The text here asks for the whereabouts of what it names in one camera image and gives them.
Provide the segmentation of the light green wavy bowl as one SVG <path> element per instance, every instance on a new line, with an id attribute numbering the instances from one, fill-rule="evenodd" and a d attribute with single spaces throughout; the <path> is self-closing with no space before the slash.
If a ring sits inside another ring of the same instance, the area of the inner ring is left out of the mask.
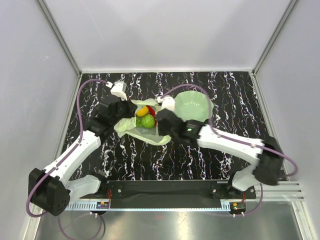
<path id="1" fill-rule="evenodd" d="M 203 93 L 189 90 L 179 93 L 175 98 L 174 113 L 183 121 L 205 122 L 213 116 L 214 104 Z"/>

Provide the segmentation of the green fruit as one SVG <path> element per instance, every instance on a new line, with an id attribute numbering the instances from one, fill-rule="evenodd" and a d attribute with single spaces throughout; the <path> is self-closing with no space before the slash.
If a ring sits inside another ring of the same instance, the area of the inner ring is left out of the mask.
<path id="1" fill-rule="evenodd" d="M 141 126 L 146 129 L 152 129 L 156 126 L 155 118 L 151 114 L 147 114 L 141 118 Z"/>
<path id="2" fill-rule="evenodd" d="M 135 118 L 135 122 L 136 122 L 136 127 L 137 128 L 141 128 L 143 125 L 142 125 L 142 118 L 141 117 L 136 117 Z"/>

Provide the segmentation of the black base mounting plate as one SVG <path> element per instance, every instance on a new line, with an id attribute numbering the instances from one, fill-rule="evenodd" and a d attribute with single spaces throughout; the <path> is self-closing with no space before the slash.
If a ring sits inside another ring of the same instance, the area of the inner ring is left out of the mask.
<path id="1" fill-rule="evenodd" d="M 109 181 L 112 209 L 214 209 L 222 202 L 255 200 L 254 187 L 229 189 L 227 180 Z"/>

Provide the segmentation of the aluminium frame rail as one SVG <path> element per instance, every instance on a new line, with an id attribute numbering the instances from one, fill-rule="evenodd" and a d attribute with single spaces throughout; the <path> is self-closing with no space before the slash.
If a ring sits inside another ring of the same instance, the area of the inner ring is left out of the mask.
<path id="1" fill-rule="evenodd" d="M 68 62 L 70 63 L 72 69 L 76 73 L 77 76 L 79 76 L 82 73 L 82 70 L 78 66 L 75 58 L 73 57 L 73 54 L 71 53 L 70 48 L 68 47 L 47 3 L 45 0 L 36 0 L 36 3 L 39 5 L 41 12 L 43 13 L 45 19 L 47 20 L 50 29 L 52 30 L 56 40 L 58 41 L 62 51 L 64 52 L 64 55 L 66 56 Z"/>

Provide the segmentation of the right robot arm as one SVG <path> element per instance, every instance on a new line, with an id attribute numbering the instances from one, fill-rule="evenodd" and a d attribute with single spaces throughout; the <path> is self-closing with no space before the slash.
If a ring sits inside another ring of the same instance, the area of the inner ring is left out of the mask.
<path id="1" fill-rule="evenodd" d="M 249 163 L 248 167 L 233 173 L 228 183 L 215 192 L 220 198 L 240 198 L 249 188 L 258 184 L 278 185 L 283 156 L 274 137 L 266 140 L 242 137 L 194 119 L 183 121 L 168 109 L 160 110 L 155 119 L 161 136 L 170 136 L 190 147 L 217 150 Z"/>

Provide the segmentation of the red fruit in bag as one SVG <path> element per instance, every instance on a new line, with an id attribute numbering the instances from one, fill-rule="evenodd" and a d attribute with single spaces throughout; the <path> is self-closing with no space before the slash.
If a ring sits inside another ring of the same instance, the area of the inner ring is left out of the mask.
<path id="1" fill-rule="evenodd" d="M 150 105 L 147 105 L 146 107 L 148 108 L 149 113 L 153 116 L 155 125 L 157 125 L 155 110 Z"/>

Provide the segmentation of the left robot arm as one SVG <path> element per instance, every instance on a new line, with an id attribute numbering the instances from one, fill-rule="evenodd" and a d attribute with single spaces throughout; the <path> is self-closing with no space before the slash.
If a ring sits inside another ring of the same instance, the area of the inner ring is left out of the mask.
<path id="1" fill-rule="evenodd" d="M 123 119 L 135 116 L 137 106 L 130 100 L 121 100 L 108 95 L 95 108 L 91 119 L 74 143 L 43 170 L 34 168 L 28 177 L 27 213 L 31 217 L 30 204 L 45 212 L 58 216 L 70 202 L 93 194 L 103 198 L 108 193 L 106 179 L 97 173 L 71 180 L 75 170 L 114 131 L 115 125 Z"/>

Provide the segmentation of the orange fruit in bag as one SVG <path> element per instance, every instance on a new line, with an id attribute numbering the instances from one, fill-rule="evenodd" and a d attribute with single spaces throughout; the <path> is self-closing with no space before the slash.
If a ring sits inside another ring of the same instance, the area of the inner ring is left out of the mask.
<path id="1" fill-rule="evenodd" d="M 136 116 L 137 117 L 144 117 L 145 115 L 147 115 L 149 113 L 149 109 L 147 106 L 142 107 L 140 110 L 138 110 L 136 112 Z"/>

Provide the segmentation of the black marble pattern mat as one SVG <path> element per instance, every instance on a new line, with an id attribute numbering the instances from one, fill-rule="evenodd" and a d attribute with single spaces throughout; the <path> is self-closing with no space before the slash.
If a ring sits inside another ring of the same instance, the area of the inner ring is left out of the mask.
<path id="1" fill-rule="evenodd" d="M 87 73 L 81 77 L 82 120 L 87 122 L 99 101 L 109 93 L 101 81 L 124 81 L 131 99 L 154 99 L 175 86 L 195 84 L 202 87 L 214 104 L 215 128 L 244 137 L 265 139 L 267 125 L 258 97 L 246 71 Z M 80 179 L 88 172 L 104 172 L 109 180 L 215 180 L 249 165 L 220 151 L 194 148 L 175 141 L 161 146 L 111 133 L 72 174 Z"/>

